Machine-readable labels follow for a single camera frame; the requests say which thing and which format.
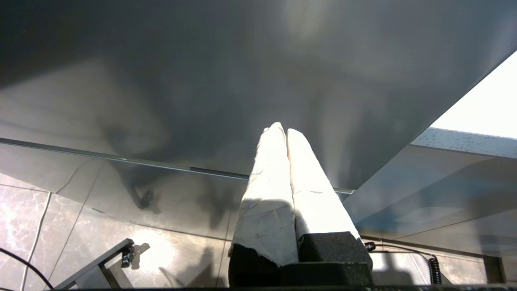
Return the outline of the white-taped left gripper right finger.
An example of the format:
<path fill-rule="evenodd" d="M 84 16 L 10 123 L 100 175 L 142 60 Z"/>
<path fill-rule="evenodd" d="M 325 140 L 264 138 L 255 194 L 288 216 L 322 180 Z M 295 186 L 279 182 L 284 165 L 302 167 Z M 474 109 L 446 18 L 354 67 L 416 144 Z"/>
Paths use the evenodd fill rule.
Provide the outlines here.
<path fill-rule="evenodd" d="M 298 263 L 285 286 L 373 285 L 372 259 L 305 136 L 287 133 Z"/>

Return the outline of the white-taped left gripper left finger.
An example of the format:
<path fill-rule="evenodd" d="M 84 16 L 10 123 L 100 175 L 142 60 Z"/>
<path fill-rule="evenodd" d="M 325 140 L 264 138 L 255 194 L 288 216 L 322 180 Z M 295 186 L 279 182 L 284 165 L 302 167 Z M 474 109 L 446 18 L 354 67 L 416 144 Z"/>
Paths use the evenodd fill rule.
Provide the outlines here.
<path fill-rule="evenodd" d="M 298 262 L 286 133 L 275 122 L 260 135 L 240 203 L 229 249 L 229 287 L 279 286 L 281 269 Z"/>

